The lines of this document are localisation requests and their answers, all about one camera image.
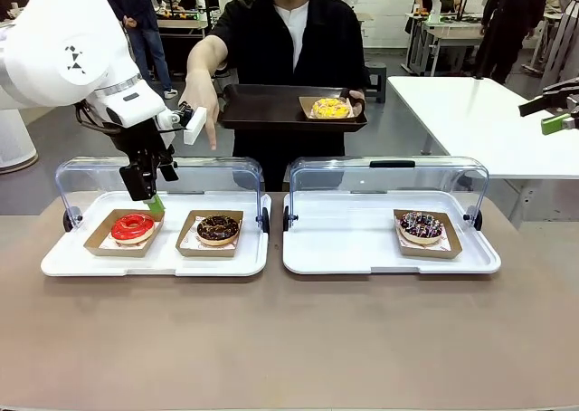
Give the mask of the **person's right hand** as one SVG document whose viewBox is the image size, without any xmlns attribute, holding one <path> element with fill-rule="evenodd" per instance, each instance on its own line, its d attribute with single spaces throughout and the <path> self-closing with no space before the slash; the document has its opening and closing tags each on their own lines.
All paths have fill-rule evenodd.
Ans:
<svg viewBox="0 0 579 411">
<path fill-rule="evenodd" d="M 211 74 L 206 70 L 192 70 L 185 80 L 185 89 L 179 102 L 186 102 L 192 109 L 205 108 L 207 118 L 204 124 L 211 150 L 216 150 L 216 121 L 219 104 Z"/>
</svg>

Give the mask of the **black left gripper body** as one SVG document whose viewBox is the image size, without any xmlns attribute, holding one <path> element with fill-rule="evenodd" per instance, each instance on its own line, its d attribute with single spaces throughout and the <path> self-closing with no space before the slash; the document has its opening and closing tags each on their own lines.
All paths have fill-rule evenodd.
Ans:
<svg viewBox="0 0 579 411">
<path fill-rule="evenodd" d="M 175 150 L 165 143 L 152 119 L 130 128 L 111 128 L 109 137 L 115 148 L 128 157 L 127 167 L 157 169 L 173 165 Z"/>
</svg>

